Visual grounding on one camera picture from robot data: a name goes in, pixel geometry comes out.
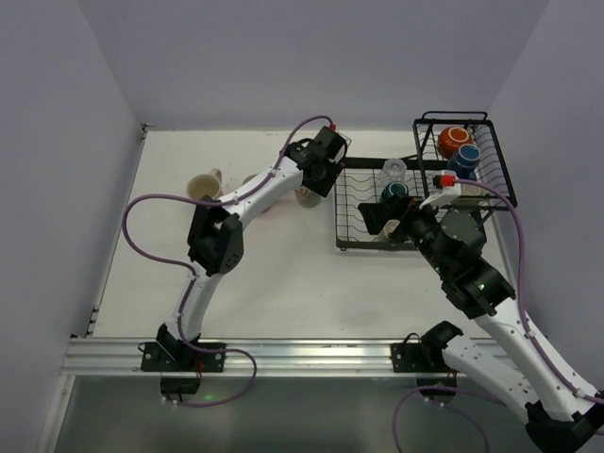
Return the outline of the teal ceramic cup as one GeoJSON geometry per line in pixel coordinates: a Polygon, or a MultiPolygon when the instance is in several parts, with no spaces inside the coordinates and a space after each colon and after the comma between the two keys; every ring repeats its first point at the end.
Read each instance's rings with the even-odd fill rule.
{"type": "Polygon", "coordinates": [[[396,196],[408,196],[409,195],[409,188],[406,184],[401,183],[401,182],[392,182],[387,184],[383,190],[381,191],[380,197],[379,197],[379,201],[381,203],[387,203],[388,201],[390,201],[391,199],[393,199],[396,196]]]}

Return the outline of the tall floral cream mug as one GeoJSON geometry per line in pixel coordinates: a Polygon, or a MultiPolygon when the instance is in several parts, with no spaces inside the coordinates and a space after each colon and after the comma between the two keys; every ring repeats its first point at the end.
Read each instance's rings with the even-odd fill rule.
{"type": "Polygon", "coordinates": [[[294,191],[297,203],[302,208],[314,208],[322,201],[322,196],[306,187],[300,187],[294,191]]]}

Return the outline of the orange ceramic mug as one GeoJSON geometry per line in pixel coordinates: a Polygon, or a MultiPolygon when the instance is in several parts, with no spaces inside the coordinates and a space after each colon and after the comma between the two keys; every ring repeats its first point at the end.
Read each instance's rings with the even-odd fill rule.
{"type": "MultiPolygon", "coordinates": [[[[256,180],[256,178],[257,178],[257,177],[258,177],[258,175],[257,175],[257,174],[252,174],[252,175],[247,176],[247,177],[246,177],[246,178],[243,180],[242,185],[243,185],[243,186],[246,186],[246,185],[247,185],[247,184],[248,184],[250,181],[254,182],[254,181],[256,180]]],[[[267,207],[265,210],[263,210],[261,213],[262,213],[262,214],[264,214],[264,213],[268,212],[268,211],[269,211],[271,208],[272,208],[272,206],[268,206],[268,207],[267,207]]]]}

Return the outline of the beige ceramic mug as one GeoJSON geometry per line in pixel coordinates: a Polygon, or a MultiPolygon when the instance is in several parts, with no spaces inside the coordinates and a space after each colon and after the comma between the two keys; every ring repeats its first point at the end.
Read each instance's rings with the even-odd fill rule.
{"type": "Polygon", "coordinates": [[[194,176],[188,182],[186,192],[192,200],[202,200],[206,196],[220,198],[223,195],[222,171],[213,168],[206,174],[194,176]]]}

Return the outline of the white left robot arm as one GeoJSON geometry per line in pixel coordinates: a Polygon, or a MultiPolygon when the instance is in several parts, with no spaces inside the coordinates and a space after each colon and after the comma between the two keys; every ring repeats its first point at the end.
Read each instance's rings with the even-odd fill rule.
{"type": "Polygon", "coordinates": [[[344,168],[349,145],[350,140],[334,126],[324,126],[311,139],[286,143],[282,157],[240,189],[219,198],[216,207],[195,208],[187,237],[190,282],[174,319],[160,326],[156,338],[170,360],[188,359],[187,344],[199,338],[219,282],[243,258],[246,227],[291,191],[303,188],[327,196],[344,168]]]}

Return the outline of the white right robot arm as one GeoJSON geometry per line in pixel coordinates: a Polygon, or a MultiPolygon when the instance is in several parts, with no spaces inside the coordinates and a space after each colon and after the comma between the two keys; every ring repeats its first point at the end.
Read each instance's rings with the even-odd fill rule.
{"type": "Polygon", "coordinates": [[[448,367],[473,379],[523,422],[543,452],[576,452],[603,426],[597,389],[575,372],[521,316],[512,285],[482,254],[486,237],[475,219],[449,210],[443,217],[408,196],[361,203],[367,230],[379,233],[398,221],[394,237],[411,242],[441,280],[452,305],[489,333],[511,361],[503,361],[442,322],[422,338],[448,367]]]}

